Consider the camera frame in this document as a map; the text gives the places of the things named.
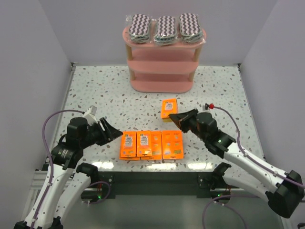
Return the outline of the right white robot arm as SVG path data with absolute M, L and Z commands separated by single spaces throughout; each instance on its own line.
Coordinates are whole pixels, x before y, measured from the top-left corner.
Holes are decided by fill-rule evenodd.
M 290 218 L 305 196 L 305 186 L 300 174 L 286 172 L 258 158 L 242 147 L 240 138 L 221 131 L 209 112 L 193 109 L 169 118 L 184 133 L 191 131 L 204 142 L 205 148 L 248 173 L 246 178 L 235 178 L 222 170 L 224 182 L 239 187 L 267 202 L 276 214 Z

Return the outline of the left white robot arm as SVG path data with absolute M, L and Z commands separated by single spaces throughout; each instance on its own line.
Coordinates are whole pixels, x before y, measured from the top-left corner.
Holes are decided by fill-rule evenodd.
M 16 229 L 62 229 L 68 212 L 81 193 L 91 185 L 102 183 L 98 168 L 78 162 L 83 151 L 94 144 L 103 146 L 121 137 L 122 131 L 104 118 L 91 114 L 70 120 L 67 133 L 50 155 L 46 179 L 27 217 L 15 224 Z

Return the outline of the striped sponge pack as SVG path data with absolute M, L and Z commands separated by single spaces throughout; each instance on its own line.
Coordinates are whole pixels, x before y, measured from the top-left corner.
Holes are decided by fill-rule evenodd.
M 127 34 L 129 40 L 135 44 L 144 44 L 150 41 L 152 19 L 145 14 L 133 14 L 126 17 Z
M 177 19 L 173 16 L 161 16 L 157 19 L 153 41 L 156 45 L 172 45 L 177 42 Z
M 179 27 L 181 39 L 184 43 L 205 42 L 205 35 L 196 14 L 181 14 L 179 16 Z

